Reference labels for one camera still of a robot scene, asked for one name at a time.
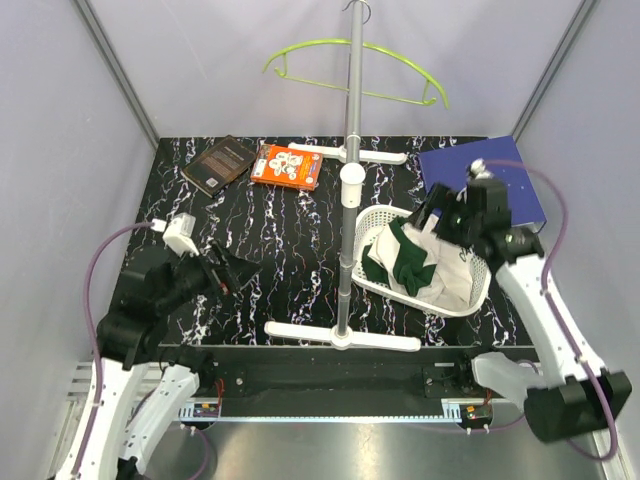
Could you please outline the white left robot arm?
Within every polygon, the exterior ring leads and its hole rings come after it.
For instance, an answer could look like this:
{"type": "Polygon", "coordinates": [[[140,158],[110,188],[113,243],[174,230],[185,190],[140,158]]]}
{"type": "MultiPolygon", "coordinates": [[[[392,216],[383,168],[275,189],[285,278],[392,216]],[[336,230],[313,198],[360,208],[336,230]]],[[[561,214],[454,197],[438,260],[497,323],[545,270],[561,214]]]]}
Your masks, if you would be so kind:
{"type": "Polygon", "coordinates": [[[219,244],[204,255],[150,247],[131,261],[98,322],[89,396],[55,478],[136,479],[146,473],[186,401],[223,390],[213,355],[187,346],[170,358],[147,400],[136,400],[160,357],[170,315],[200,296],[236,295],[260,270],[219,244]]]}

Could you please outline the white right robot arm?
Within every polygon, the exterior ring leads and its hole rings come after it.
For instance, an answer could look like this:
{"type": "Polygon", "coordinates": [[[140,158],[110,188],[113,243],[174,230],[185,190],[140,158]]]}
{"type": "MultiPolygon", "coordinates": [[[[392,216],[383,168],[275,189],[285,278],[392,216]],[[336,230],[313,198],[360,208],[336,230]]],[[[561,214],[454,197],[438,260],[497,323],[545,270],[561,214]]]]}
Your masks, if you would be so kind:
{"type": "Polygon", "coordinates": [[[610,371],[581,334],[551,279],[551,255],[529,227],[513,225],[506,185],[476,178],[457,192],[435,183],[410,221],[423,227],[433,212],[438,239],[486,262],[518,312],[542,369],[536,373],[502,353],[483,353],[454,371],[457,390],[472,397],[487,388],[509,400],[544,443],[600,430],[616,442],[615,420],[631,382],[624,372],[610,371]]]}

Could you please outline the green and white t shirt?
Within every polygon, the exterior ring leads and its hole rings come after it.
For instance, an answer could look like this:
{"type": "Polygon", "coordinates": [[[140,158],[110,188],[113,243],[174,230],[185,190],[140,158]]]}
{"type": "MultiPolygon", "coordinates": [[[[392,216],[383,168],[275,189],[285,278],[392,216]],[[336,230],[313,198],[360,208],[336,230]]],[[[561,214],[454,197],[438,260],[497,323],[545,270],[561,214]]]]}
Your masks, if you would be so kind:
{"type": "Polygon", "coordinates": [[[471,254],[438,239],[433,233],[437,221],[432,214],[419,230],[404,217],[393,219],[363,248],[362,269],[367,280],[397,294],[461,311],[470,304],[471,254]]]}

